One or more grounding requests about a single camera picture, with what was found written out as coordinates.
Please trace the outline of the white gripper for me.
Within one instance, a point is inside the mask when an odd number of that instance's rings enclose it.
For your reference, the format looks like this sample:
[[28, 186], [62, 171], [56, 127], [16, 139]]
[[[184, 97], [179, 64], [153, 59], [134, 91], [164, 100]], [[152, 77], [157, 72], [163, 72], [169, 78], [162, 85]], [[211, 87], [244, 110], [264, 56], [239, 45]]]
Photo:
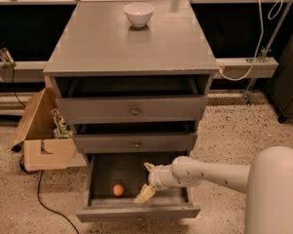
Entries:
[[176, 187], [179, 182], [172, 172], [171, 165], [159, 165], [144, 163], [144, 167], [149, 172], [148, 181], [150, 185], [144, 184], [140, 193], [134, 199], [136, 204], [143, 204], [150, 200], [156, 191], [166, 190], [170, 187]]

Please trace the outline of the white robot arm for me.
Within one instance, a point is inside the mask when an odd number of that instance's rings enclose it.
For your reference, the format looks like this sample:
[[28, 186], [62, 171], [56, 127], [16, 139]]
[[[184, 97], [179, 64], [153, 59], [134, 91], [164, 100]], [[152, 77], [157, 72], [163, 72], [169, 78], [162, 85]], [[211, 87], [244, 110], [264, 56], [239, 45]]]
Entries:
[[249, 165], [205, 163], [187, 156], [169, 165], [147, 163], [148, 182], [135, 198], [142, 204], [170, 187], [206, 180], [246, 195], [244, 234], [293, 234], [293, 149], [267, 148]]

